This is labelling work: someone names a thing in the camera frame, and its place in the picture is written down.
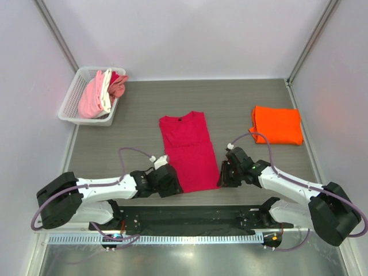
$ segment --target wall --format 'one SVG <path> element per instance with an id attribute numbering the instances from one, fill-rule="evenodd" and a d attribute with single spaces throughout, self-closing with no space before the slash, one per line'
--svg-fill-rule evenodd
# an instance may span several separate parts
<path id="1" fill-rule="evenodd" d="M 328 0 L 45 0 L 79 66 L 131 80 L 289 76 Z"/>
<path id="2" fill-rule="evenodd" d="M 0 4 L 1 275 L 24 275 L 36 192 L 62 167 L 72 125 L 57 118 L 73 72 L 32 1 Z"/>
<path id="3" fill-rule="evenodd" d="M 365 0 L 341 1 L 293 83 L 323 179 L 341 184 L 366 214 L 367 9 Z M 368 235 L 352 244 L 359 244 L 356 258 L 368 275 Z"/>

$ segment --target white plastic basket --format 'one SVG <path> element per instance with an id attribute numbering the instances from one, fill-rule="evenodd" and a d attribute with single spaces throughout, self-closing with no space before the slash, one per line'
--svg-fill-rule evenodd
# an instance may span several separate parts
<path id="1" fill-rule="evenodd" d="M 59 110 L 59 118 L 61 120 L 73 122 L 76 125 L 95 125 L 103 127 L 108 127 L 113 123 L 113 118 L 119 98 L 114 101 L 111 107 L 111 112 L 109 114 L 101 116 L 100 118 L 84 119 L 80 118 L 78 114 L 78 103 L 87 84 L 96 76 L 98 70 L 105 72 L 108 68 L 111 68 L 119 75 L 126 74 L 125 70 L 122 68 L 98 66 L 81 67 L 76 72 L 74 79 L 64 98 L 63 104 Z"/>

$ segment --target white ruler strip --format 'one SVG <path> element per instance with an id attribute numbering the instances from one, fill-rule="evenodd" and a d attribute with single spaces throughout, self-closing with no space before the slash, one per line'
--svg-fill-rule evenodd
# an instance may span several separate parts
<path id="1" fill-rule="evenodd" d="M 127 244 L 126 241 L 106 241 L 100 234 L 51 234 L 48 244 Z M 169 237 L 169 236 L 141 236 L 135 244 L 227 244 L 227 243 L 263 243 L 263 233 L 252 236 L 199 236 L 199 237 Z"/>

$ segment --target magenta garment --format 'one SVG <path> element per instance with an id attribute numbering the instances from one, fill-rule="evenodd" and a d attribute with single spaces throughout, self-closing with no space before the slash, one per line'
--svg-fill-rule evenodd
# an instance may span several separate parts
<path id="1" fill-rule="evenodd" d="M 177 171 L 184 193 L 219 188 L 220 173 L 204 113 L 164 116 L 160 129 L 165 153 Z"/>

